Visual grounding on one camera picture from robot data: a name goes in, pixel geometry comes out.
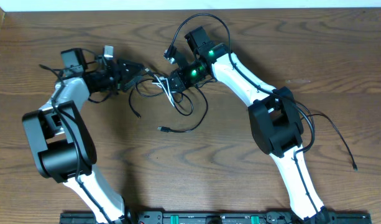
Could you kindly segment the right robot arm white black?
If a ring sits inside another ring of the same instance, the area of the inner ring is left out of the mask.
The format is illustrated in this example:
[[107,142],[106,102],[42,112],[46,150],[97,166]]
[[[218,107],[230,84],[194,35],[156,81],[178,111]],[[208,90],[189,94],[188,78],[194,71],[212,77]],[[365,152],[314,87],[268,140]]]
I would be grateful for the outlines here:
[[196,85],[207,75],[225,84],[247,106],[252,137],[259,149],[277,166],[287,189],[292,212],[303,223],[329,223],[328,211],[319,198],[308,172],[301,138],[300,109],[287,88],[275,88],[256,77],[238,59],[230,44],[215,44],[202,27],[185,36],[195,59],[188,62],[170,44],[164,57],[178,65],[170,74],[168,86],[183,91]]

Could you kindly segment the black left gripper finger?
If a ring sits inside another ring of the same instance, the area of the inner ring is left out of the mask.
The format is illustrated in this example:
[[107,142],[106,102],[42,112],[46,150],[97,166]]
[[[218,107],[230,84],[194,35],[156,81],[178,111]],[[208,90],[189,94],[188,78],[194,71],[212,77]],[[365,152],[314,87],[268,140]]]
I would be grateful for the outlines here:
[[136,63],[124,59],[119,59],[118,65],[122,78],[132,78],[139,76],[145,69],[144,65],[141,63]]
[[142,75],[135,75],[135,76],[132,76],[132,77],[123,78],[119,82],[118,89],[123,91],[123,92],[127,92],[128,90],[130,90],[141,79],[142,79]]

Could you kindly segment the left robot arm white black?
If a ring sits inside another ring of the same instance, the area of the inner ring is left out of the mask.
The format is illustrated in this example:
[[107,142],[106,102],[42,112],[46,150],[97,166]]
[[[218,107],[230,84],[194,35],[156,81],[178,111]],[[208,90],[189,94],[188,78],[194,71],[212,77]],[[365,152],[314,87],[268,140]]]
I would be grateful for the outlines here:
[[138,223],[138,216],[109,185],[96,165],[96,147],[80,115],[93,93],[126,92],[150,70],[115,59],[113,47],[94,54],[90,70],[82,48],[61,52],[64,67],[52,69],[57,81],[50,99],[22,117],[35,166],[42,177],[72,189],[91,209],[96,223]]

